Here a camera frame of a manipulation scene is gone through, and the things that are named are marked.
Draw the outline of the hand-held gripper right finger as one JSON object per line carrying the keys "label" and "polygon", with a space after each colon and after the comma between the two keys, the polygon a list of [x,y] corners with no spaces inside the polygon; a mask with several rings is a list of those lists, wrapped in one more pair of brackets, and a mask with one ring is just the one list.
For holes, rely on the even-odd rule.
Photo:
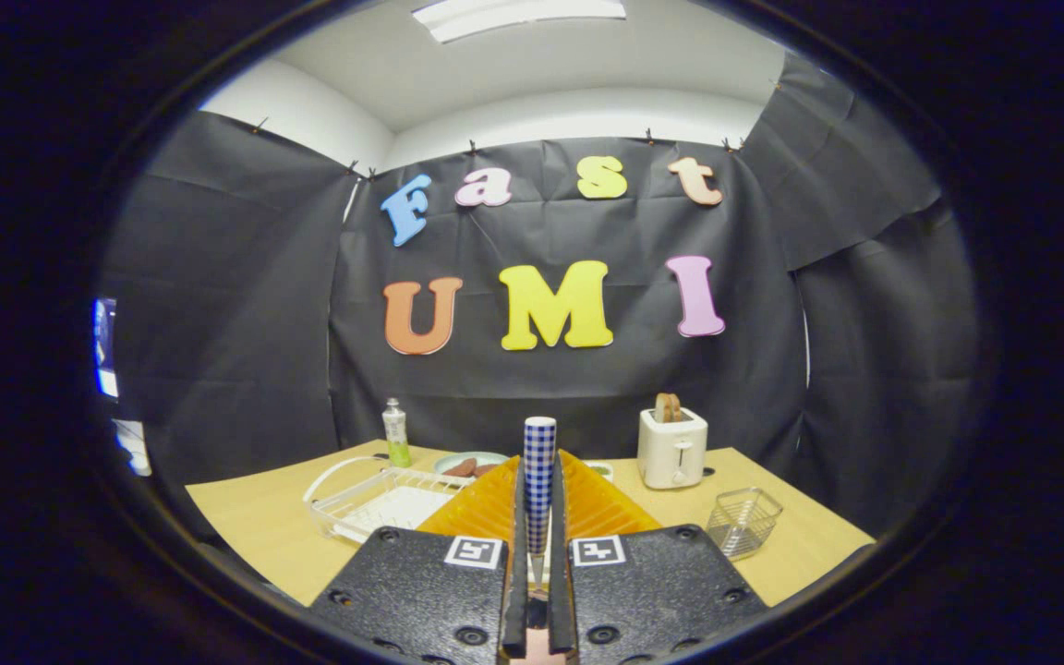
{"label": "hand-held gripper right finger", "polygon": [[700,526],[567,538],[567,500],[579,493],[558,452],[550,652],[570,664],[666,664],[695,656],[768,610]]}

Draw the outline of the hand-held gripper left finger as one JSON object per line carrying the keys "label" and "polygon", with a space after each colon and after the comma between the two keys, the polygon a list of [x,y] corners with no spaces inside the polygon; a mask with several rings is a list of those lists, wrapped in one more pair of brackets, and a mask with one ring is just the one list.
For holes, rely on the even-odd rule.
{"label": "hand-held gripper left finger", "polygon": [[380,525],[309,609],[367,660],[506,664],[526,654],[523,463],[510,458],[415,527]]}

